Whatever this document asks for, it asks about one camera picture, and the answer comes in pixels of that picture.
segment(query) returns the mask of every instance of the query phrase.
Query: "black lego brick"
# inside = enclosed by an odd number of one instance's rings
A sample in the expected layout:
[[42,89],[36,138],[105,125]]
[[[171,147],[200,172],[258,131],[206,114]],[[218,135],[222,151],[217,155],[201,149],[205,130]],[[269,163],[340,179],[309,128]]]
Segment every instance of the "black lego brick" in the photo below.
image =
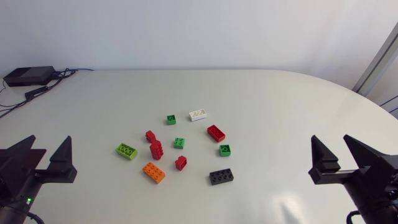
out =
[[229,168],[210,173],[210,181],[212,185],[222,184],[225,182],[232,181],[233,179],[234,175],[232,174],[231,169]]

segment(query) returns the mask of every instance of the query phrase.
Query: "orange lego brick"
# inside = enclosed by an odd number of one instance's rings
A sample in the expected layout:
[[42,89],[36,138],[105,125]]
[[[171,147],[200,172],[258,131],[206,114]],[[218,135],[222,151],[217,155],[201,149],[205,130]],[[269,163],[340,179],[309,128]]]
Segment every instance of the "orange lego brick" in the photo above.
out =
[[166,176],[163,171],[161,171],[157,166],[155,166],[153,163],[148,162],[142,170],[149,176],[151,177],[156,184],[160,183],[160,181],[163,180],[163,178]]

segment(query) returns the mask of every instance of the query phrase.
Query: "white lego brick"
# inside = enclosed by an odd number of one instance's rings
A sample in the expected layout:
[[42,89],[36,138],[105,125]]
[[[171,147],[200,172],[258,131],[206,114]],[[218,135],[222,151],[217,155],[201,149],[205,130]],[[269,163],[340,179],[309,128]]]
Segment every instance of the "white lego brick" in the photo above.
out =
[[192,111],[189,113],[189,117],[191,117],[191,121],[197,121],[199,119],[203,119],[207,117],[206,111],[204,109],[200,109],[197,111]]

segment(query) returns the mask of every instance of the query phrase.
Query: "lego brick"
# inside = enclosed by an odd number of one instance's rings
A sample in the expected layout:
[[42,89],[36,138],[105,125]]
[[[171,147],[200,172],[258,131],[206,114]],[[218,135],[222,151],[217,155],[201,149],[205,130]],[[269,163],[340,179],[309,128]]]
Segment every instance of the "lego brick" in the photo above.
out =
[[212,185],[222,184],[232,181],[233,179],[234,175],[232,174],[231,169],[223,169],[210,173],[210,181]]
[[161,171],[157,166],[155,166],[153,163],[148,162],[142,170],[150,177],[152,180],[156,182],[156,184],[160,183],[160,181],[163,180],[163,178],[166,176],[163,171]]
[[189,117],[191,118],[191,121],[197,121],[199,119],[203,119],[207,117],[207,113],[204,109],[200,109],[197,111],[192,111],[189,113]]
[[175,124],[177,121],[175,120],[175,116],[174,115],[168,115],[167,116],[167,124],[171,125],[171,124]]
[[176,149],[184,149],[185,139],[183,138],[175,138],[174,148]]
[[217,142],[220,142],[225,138],[225,134],[222,131],[220,131],[215,125],[208,127],[207,133],[209,133],[209,135],[213,137],[213,139],[216,140]]
[[135,158],[135,156],[138,153],[138,151],[136,149],[134,149],[133,147],[130,147],[124,143],[120,144],[120,146],[118,146],[116,148],[116,152],[118,152],[120,155],[122,155],[130,160]]
[[162,143],[159,140],[152,141],[149,149],[154,159],[159,160],[163,156],[163,147]]
[[187,158],[185,156],[180,156],[176,161],[175,161],[175,167],[179,170],[182,170],[185,165],[187,165]]
[[229,148],[229,145],[220,145],[220,156],[230,156],[231,155],[231,149]]
[[145,137],[147,138],[147,140],[149,141],[149,142],[151,142],[152,143],[152,141],[154,141],[154,140],[156,140],[156,136],[155,136],[155,134],[150,130],[150,131],[147,131],[146,133],[145,133]]

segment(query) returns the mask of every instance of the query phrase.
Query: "red lego brick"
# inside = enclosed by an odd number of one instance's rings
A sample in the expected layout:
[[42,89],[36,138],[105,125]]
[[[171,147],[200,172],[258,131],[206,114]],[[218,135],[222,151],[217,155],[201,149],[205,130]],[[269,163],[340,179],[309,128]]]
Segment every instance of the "red lego brick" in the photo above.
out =
[[180,156],[176,161],[175,161],[175,167],[179,170],[182,170],[185,165],[187,165],[187,158],[185,156]]
[[149,149],[154,159],[159,160],[163,156],[162,143],[160,143],[159,140],[152,141],[152,144],[149,146]]
[[145,137],[147,138],[147,140],[148,140],[150,143],[152,143],[152,141],[156,140],[156,136],[155,136],[155,134],[154,134],[151,130],[149,130],[149,131],[147,131],[147,132],[145,133]]
[[213,137],[213,139],[216,140],[217,142],[220,142],[225,138],[225,134],[222,131],[220,131],[215,125],[208,127],[207,133],[209,133],[209,135]]

